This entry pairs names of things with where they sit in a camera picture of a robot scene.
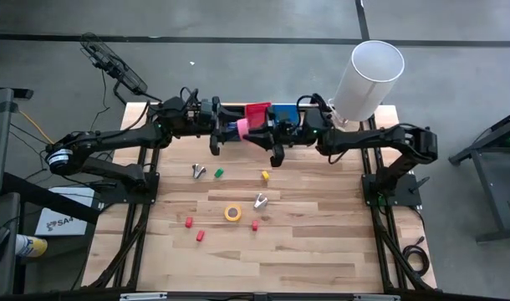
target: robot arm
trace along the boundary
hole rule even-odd
[[[147,122],[138,129],[130,126],[111,132],[77,132],[66,135],[54,145],[48,145],[46,151],[51,172],[61,176],[86,172],[141,186],[145,184],[145,178],[140,166],[123,166],[123,169],[89,156],[97,151],[133,146],[166,148],[172,137],[189,135],[198,138],[209,135],[211,153],[218,156],[218,143],[238,135],[236,130],[228,128],[228,123],[243,118],[242,114],[223,108],[218,97],[199,101],[197,90],[191,93],[186,102],[174,97],[158,105],[148,104],[146,108]],[[273,167],[281,166],[285,156],[284,145],[316,144],[315,148],[322,156],[344,154],[359,148],[395,148],[402,156],[391,166],[380,168],[376,174],[376,190],[382,192],[393,191],[398,179],[417,164],[429,164],[437,159],[436,135],[428,128],[399,124],[389,129],[345,132],[335,128],[330,111],[322,105],[305,109],[301,124],[286,119],[278,121],[272,107],[267,108],[263,125],[251,129],[243,138],[267,151],[272,150],[270,161]]]
[[[344,154],[351,149],[391,147],[402,154],[392,165],[376,172],[374,190],[391,194],[398,179],[417,164],[430,164],[437,160],[437,136],[429,128],[398,124],[388,129],[345,132],[334,127],[331,114],[319,107],[304,111],[303,123],[276,122],[272,108],[267,109],[264,124],[243,137],[263,149],[272,150],[273,167],[281,166],[283,145],[312,145],[322,156]]]
[[[132,129],[144,116],[145,111],[147,122],[138,129]],[[198,138],[201,135],[209,135],[211,152],[218,156],[220,153],[218,143],[224,143],[237,135],[235,130],[227,128],[227,124],[241,118],[241,114],[223,108],[218,97],[199,101],[197,90],[194,90],[186,102],[180,97],[174,97],[157,105],[147,104],[140,118],[125,130],[108,132],[97,130],[66,135],[62,140],[47,146],[47,162],[51,172],[61,176],[86,172],[119,178],[124,174],[119,166],[93,160],[94,158],[89,156],[97,151],[134,146],[166,148],[171,143],[172,137],[181,138],[189,135]]]

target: wooden tabletop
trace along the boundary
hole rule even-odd
[[[142,103],[129,103],[121,128],[133,123],[143,108]],[[398,122],[391,105],[380,106],[375,117],[378,126]],[[370,209],[360,188],[364,171],[359,150],[350,150],[331,166],[313,147],[295,146],[286,150],[281,167],[272,168],[271,153],[247,142],[226,143],[220,156],[213,156],[208,146],[208,137],[185,137],[161,151],[159,195],[150,211],[138,290],[382,292]],[[400,155],[392,149],[382,154],[386,165]],[[117,150],[114,162],[126,165],[137,157],[137,148]],[[207,169],[198,180],[192,178],[194,163]],[[224,173],[216,179],[218,168]],[[262,171],[268,171],[268,182]],[[269,203],[257,212],[253,203],[259,192]],[[238,222],[224,217],[231,204],[242,208]],[[118,251],[126,212],[127,206],[118,204],[99,217],[83,285],[97,279]],[[402,248],[424,235],[415,212],[405,207],[394,212]],[[185,228],[186,217],[193,217],[190,229]],[[257,232],[251,229],[253,220],[259,222]],[[206,232],[202,242],[196,241],[199,230]],[[428,250],[427,242],[421,246]],[[394,259],[387,259],[396,286]],[[130,264],[129,259],[125,278]],[[420,267],[417,258],[411,257],[411,264]],[[424,279],[436,286],[432,268]]]

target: gray concrete floor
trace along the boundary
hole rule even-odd
[[[364,0],[372,38],[510,40],[510,0]],[[0,32],[145,36],[359,38],[353,0],[38,0],[0,4]],[[318,92],[330,98],[353,46],[276,44],[112,43],[162,98],[181,86],[222,101],[294,102]],[[406,70],[385,99],[400,120],[429,125],[439,136],[439,161],[419,166],[430,176],[421,188],[431,261],[439,287],[451,293],[510,298],[510,241],[476,245],[495,230],[470,162],[446,158],[510,113],[510,48],[401,47]],[[113,81],[107,79],[109,88]],[[88,129],[101,110],[100,71],[78,43],[0,41],[0,86],[34,89],[19,102],[53,139]],[[96,128],[119,128],[123,106],[107,93],[111,109]],[[33,131],[15,115],[13,123]],[[40,143],[21,135],[36,150]],[[11,139],[7,171],[27,176],[38,156]],[[48,173],[30,181],[41,181]],[[57,176],[42,186],[65,183]],[[67,289],[79,258],[59,256],[31,268],[30,291]]]

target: label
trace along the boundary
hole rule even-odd
[[[64,161],[64,160],[66,160],[66,161],[69,160],[69,156],[63,155],[63,156],[54,156],[54,157],[51,157],[50,159],[48,159],[48,164],[51,165],[51,164],[53,164],[56,161]]]

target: white cylinder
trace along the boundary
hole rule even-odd
[[[404,67],[404,57],[391,44],[367,41],[357,45],[333,99],[339,116],[352,121],[369,119]]]

